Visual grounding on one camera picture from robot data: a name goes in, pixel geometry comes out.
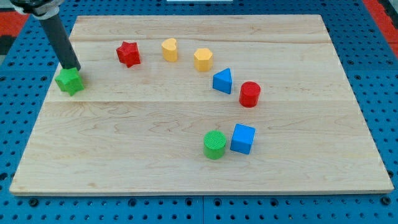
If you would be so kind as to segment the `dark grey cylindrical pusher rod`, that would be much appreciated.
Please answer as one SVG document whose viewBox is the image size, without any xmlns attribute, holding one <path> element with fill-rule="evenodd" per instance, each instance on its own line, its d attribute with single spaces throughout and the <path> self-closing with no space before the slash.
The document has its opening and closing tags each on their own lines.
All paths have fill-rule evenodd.
<svg viewBox="0 0 398 224">
<path fill-rule="evenodd" d="M 59 15 L 56 14 L 47 19 L 41 19 L 40 24 L 62 68 L 80 70 L 81 65 Z"/>
</svg>

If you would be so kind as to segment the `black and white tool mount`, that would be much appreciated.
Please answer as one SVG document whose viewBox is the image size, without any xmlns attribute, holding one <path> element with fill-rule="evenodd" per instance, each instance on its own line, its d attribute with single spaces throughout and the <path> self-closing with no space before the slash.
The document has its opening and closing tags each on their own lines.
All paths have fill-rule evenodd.
<svg viewBox="0 0 398 224">
<path fill-rule="evenodd" d="M 10 0 L 10 3 L 19 14 L 32 14 L 38 20 L 46 20 L 59 13 L 64 0 Z"/>
</svg>

